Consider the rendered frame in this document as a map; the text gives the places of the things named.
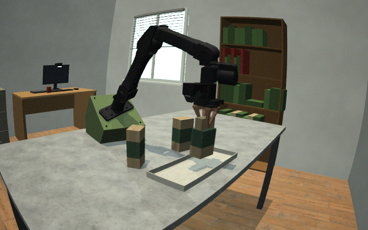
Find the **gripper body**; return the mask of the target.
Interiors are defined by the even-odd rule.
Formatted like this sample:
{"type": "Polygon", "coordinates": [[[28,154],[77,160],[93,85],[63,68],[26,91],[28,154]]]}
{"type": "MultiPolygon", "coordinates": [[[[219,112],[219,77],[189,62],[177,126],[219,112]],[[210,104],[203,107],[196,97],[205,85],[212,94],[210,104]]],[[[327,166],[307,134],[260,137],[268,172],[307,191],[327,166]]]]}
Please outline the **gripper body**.
{"type": "Polygon", "coordinates": [[[220,106],[220,104],[224,104],[224,100],[216,99],[216,98],[215,100],[206,100],[206,99],[198,98],[196,102],[194,102],[193,104],[197,106],[206,107],[206,108],[217,108],[220,106]]]}

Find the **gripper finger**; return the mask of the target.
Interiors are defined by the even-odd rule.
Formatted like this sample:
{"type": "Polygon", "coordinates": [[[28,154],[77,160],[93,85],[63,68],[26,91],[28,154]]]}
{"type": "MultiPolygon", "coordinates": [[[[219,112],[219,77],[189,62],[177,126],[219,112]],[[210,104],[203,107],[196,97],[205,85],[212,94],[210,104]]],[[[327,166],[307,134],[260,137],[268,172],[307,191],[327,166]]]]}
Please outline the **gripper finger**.
{"type": "Polygon", "coordinates": [[[220,107],[217,107],[217,108],[206,108],[205,107],[205,116],[206,116],[206,125],[207,125],[207,128],[209,128],[215,118],[215,116],[217,115],[217,113],[219,112],[221,108],[220,107]],[[211,116],[211,119],[210,119],[210,115],[211,115],[211,112],[213,111],[212,113],[212,116],[211,116]]]}
{"type": "Polygon", "coordinates": [[[192,105],[192,107],[197,117],[200,117],[200,111],[199,111],[200,109],[202,109],[202,116],[205,116],[205,107],[197,106],[197,105],[192,105]]]}

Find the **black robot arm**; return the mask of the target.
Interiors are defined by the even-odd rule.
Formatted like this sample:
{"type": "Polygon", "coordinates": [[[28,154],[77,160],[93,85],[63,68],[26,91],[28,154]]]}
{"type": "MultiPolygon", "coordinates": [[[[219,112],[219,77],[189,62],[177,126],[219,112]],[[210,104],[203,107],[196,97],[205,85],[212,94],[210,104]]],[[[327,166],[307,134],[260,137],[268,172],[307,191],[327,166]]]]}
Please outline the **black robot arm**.
{"type": "Polygon", "coordinates": [[[200,81],[204,83],[183,83],[183,95],[187,102],[196,102],[198,98],[215,100],[216,85],[212,83],[237,85],[238,71],[236,64],[218,62],[219,49],[168,28],[167,25],[151,25],[137,41],[137,51],[128,74],[113,96],[113,103],[99,110],[99,114],[109,121],[131,109],[130,99],[136,96],[139,80],[154,54],[163,42],[187,52],[199,60],[201,68],[200,81]],[[211,83],[211,84],[206,84],[211,83]]]}

